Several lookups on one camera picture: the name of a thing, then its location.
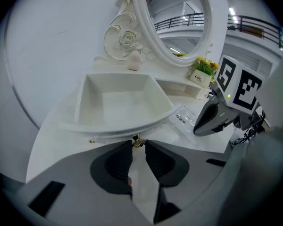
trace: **open drawer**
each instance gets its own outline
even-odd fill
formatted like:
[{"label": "open drawer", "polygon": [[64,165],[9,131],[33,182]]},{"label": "open drawer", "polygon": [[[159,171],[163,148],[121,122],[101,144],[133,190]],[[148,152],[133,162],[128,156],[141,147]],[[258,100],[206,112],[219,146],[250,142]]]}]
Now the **open drawer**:
[{"label": "open drawer", "polygon": [[79,89],[73,123],[60,125],[97,134],[139,131],[161,123],[179,107],[150,75],[88,74]]}]

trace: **balcony railing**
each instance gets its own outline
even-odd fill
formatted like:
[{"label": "balcony railing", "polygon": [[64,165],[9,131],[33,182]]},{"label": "balcony railing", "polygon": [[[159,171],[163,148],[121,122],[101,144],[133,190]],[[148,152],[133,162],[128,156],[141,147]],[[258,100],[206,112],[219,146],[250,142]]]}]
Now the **balcony railing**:
[{"label": "balcony railing", "polygon": [[[227,29],[251,34],[253,36],[269,40],[276,43],[279,48],[283,48],[283,29],[249,16],[236,15],[236,20],[232,16],[228,17]],[[156,31],[169,29],[178,26],[199,26],[204,25],[203,13],[192,13],[178,17],[172,17],[167,20],[154,24]]]}]

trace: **small figurine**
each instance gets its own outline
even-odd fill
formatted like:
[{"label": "small figurine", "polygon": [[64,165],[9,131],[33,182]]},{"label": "small figurine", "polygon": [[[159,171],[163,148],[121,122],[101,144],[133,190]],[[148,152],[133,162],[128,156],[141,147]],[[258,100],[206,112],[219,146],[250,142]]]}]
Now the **small figurine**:
[{"label": "small figurine", "polygon": [[127,68],[129,70],[139,70],[142,64],[141,55],[138,51],[133,51],[127,60]]}]

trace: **mirror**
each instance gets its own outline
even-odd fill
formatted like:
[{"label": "mirror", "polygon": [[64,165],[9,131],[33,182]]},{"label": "mirror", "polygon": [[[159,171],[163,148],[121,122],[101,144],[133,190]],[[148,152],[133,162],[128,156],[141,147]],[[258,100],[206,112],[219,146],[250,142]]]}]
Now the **mirror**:
[{"label": "mirror", "polygon": [[170,53],[183,57],[200,41],[204,28],[200,0],[146,0],[155,30]]}]

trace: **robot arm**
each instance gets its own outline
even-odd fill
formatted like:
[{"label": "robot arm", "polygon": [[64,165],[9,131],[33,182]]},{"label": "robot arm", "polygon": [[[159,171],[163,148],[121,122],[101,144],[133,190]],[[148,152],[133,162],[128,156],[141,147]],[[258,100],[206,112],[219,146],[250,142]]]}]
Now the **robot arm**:
[{"label": "robot arm", "polygon": [[255,109],[258,101],[256,91],[264,78],[228,57],[222,64],[212,86],[213,97],[205,104],[194,127],[194,134],[207,136],[222,131],[229,124],[246,130],[262,120]]}]

